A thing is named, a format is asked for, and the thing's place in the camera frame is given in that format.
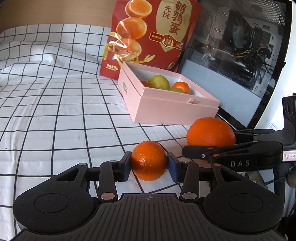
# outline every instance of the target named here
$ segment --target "tablecloth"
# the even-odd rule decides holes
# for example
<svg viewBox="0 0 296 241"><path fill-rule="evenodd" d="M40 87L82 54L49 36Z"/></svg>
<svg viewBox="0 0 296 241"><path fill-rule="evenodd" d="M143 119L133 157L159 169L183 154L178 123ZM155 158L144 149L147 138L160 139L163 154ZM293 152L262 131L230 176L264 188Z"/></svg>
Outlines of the tablecloth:
<svg viewBox="0 0 296 241"><path fill-rule="evenodd" d="M0 240L20 231L14 200L78 164L120 160L145 140L180 160L188 126L131 121L117 81L98 75L109 28L74 24L17 27L0 34ZM166 171L156 181L131 172L122 193L177 193ZM97 182L90 195L96 196ZM201 196L209 192L201 183Z"/></svg>

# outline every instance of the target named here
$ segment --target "red snack bag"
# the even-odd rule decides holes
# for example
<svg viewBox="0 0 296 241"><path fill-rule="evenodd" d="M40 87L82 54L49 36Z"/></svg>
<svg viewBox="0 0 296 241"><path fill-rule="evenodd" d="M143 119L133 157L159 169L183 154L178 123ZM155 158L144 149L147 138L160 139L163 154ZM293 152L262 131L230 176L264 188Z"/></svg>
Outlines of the red snack bag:
<svg viewBox="0 0 296 241"><path fill-rule="evenodd" d="M124 61L171 70L200 9L196 0L117 0L100 75L117 80Z"/></svg>

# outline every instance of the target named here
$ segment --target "silver screw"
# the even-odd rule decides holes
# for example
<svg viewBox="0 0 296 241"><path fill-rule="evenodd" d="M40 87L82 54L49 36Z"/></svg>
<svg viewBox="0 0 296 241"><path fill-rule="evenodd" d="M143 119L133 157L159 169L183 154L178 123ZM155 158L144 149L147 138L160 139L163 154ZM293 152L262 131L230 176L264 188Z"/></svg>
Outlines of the silver screw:
<svg viewBox="0 0 296 241"><path fill-rule="evenodd" d="M101 198L104 200L112 200L113 198L115 198L115 195L110 192L105 192L101 195Z"/></svg>
<svg viewBox="0 0 296 241"><path fill-rule="evenodd" d="M197 195L193 192L186 192L182 195L183 198L187 199L187 200L193 200L197 198Z"/></svg>

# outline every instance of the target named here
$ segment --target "open cardboard box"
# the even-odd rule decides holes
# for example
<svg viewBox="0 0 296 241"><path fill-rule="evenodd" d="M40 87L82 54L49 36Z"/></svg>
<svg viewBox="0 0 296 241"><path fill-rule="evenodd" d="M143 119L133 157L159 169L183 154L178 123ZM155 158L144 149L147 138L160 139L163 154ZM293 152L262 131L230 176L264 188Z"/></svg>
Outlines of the open cardboard box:
<svg viewBox="0 0 296 241"><path fill-rule="evenodd" d="M178 81L186 82L191 94L147 88L140 82L148 81L156 74L165 76L171 86ZM220 104L181 74L141 64L124 62L118 84L135 123L192 125L199 118L215 117Z"/></svg>

